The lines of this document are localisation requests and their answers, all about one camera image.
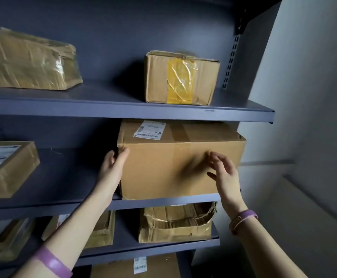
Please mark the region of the person's right hand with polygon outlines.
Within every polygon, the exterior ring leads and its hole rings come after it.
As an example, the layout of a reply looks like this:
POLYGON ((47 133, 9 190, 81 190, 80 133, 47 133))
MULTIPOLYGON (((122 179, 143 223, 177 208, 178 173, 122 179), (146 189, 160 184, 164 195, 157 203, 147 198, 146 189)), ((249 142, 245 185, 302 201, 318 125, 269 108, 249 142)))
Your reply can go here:
POLYGON ((209 153, 209 167, 217 175, 217 191, 220 195, 224 210, 230 213, 239 213, 247 207, 241 196, 238 170, 233 162, 223 154, 209 153))

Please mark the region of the person's left hand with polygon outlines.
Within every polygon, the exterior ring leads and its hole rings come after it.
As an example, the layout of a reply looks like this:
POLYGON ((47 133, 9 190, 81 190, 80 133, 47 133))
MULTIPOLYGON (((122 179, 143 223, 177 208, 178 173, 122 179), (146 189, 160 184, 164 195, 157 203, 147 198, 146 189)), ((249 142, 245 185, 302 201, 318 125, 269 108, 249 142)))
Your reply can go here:
POLYGON ((118 184, 120 183, 123 170, 115 168, 115 152, 113 150, 109 151, 103 160, 100 168, 97 187, 103 189, 112 189, 115 191, 118 184))

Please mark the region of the large cardboard box white label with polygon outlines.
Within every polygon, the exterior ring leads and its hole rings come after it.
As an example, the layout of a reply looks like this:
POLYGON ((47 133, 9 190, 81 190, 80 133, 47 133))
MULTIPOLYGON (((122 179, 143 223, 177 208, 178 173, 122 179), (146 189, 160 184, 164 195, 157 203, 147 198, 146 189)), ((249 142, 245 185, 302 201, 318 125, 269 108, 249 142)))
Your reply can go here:
POLYGON ((210 152, 237 167, 246 146, 237 124, 222 121, 123 119, 119 151, 129 149, 120 181, 124 200, 216 193, 207 176, 210 152))

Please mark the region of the person's left forearm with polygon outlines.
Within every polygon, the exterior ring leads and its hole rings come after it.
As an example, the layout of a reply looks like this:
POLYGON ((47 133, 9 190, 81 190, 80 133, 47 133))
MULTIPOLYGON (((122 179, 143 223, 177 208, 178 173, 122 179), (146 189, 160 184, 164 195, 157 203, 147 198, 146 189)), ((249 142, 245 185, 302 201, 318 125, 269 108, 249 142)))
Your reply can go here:
MULTIPOLYGON (((86 200, 41 247, 46 247, 72 271, 98 219, 111 203, 113 194, 112 189, 98 188, 96 185, 86 200)), ((34 255, 12 278, 57 278, 34 255)))

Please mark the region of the person's right forearm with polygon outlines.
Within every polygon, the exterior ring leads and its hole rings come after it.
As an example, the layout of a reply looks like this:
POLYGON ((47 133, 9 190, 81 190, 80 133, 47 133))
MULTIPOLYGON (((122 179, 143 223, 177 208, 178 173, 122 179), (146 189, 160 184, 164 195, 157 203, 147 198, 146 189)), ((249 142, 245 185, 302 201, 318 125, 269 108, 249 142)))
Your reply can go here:
MULTIPOLYGON (((240 213, 225 212, 230 219, 240 213)), ((255 217, 242 222, 237 228, 236 236, 245 249, 257 278, 308 278, 255 217)))

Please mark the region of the purple wristband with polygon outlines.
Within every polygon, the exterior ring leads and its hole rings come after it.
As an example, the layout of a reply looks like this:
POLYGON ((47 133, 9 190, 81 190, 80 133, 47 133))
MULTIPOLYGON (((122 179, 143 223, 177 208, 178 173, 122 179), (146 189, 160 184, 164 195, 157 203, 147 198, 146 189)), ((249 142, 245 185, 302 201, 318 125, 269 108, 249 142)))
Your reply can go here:
POLYGON ((231 219, 231 223, 229 224, 229 229, 231 233, 233 235, 237 235, 238 226, 250 217, 255 217, 256 219, 258 219, 258 215, 253 210, 249 209, 240 212, 237 216, 231 219))
POLYGON ((46 247, 41 247, 34 255, 47 269, 49 269, 57 278, 72 278, 72 271, 64 265, 53 253, 46 247))

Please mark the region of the dark blue metal shelf unit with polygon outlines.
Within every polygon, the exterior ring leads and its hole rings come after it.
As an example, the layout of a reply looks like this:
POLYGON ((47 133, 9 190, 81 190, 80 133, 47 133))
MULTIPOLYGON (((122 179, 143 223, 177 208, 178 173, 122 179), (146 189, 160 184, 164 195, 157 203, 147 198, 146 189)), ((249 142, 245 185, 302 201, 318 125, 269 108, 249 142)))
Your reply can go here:
POLYGON ((0 140, 33 140, 41 160, 13 198, 0 199, 0 220, 36 220, 18 258, 0 262, 0 278, 40 246, 51 216, 90 193, 122 119, 273 124, 275 111, 249 94, 281 1, 0 0, 0 27, 72 43, 84 80, 68 91, 0 88, 0 140), (146 103, 151 50, 220 60, 212 103, 146 103))

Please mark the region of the crumpled torn cardboard box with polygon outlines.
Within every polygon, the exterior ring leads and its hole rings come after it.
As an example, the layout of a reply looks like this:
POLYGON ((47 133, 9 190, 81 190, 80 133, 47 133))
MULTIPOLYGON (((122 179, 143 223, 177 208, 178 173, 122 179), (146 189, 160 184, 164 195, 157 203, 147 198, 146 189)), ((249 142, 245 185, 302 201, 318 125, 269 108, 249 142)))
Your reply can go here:
POLYGON ((176 243, 212 238, 217 202, 140 209, 139 243, 176 243))

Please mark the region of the flat brown taped parcel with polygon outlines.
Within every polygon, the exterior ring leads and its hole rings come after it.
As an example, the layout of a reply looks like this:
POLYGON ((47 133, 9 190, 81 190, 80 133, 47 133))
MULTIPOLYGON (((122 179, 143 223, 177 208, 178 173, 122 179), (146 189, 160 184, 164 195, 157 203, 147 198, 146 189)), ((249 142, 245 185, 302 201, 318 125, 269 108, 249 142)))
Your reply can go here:
MULTIPOLYGON (((41 239, 46 239, 69 217, 69 214, 53 216, 46 226, 41 239)), ((104 247, 113 244, 115 231, 115 211, 107 210, 98 219, 83 249, 104 247)))

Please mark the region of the cardboard box with yellow tape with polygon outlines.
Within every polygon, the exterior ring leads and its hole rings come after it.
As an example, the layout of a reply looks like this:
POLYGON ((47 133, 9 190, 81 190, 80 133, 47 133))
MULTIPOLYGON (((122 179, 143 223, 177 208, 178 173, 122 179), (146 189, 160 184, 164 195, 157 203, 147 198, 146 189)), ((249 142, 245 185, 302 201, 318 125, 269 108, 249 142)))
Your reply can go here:
POLYGON ((220 69, 219 60, 150 51, 144 64, 146 102, 210 105, 220 69))

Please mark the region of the cardboard box with barcode label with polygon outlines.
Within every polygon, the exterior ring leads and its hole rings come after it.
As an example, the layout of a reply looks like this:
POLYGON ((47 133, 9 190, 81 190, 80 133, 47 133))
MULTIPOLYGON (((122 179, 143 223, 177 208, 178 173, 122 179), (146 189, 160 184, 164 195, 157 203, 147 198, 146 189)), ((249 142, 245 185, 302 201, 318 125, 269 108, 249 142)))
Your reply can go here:
POLYGON ((90 278, 181 278, 175 253, 93 265, 90 278))

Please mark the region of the small cardboard box white label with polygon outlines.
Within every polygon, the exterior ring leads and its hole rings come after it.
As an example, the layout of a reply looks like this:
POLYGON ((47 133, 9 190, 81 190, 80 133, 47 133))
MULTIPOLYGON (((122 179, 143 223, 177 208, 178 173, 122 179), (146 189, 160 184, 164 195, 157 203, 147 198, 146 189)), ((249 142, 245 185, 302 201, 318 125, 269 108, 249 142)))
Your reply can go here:
POLYGON ((34 141, 0 141, 0 199, 11 198, 39 164, 34 141))

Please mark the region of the tape-wrapped flat cardboard parcel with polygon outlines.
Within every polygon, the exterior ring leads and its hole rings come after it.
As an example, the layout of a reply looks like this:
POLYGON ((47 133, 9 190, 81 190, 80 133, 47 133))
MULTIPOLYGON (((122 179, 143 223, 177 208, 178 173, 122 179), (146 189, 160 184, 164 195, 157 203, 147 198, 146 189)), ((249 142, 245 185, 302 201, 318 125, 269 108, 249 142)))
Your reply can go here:
POLYGON ((75 46, 0 28, 0 87, 67 90, 82 83, 75 46))

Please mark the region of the plastic-wrapped cardboard parcel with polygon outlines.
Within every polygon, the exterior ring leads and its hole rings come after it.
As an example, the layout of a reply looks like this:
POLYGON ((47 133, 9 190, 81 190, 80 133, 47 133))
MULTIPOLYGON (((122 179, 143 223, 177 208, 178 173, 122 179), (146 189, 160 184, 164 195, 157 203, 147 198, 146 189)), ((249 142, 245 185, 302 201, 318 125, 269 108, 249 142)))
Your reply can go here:
POLYGON ((16 259, 35 228, 35 220, 12 220, 0 232, 0 262, 16 259))

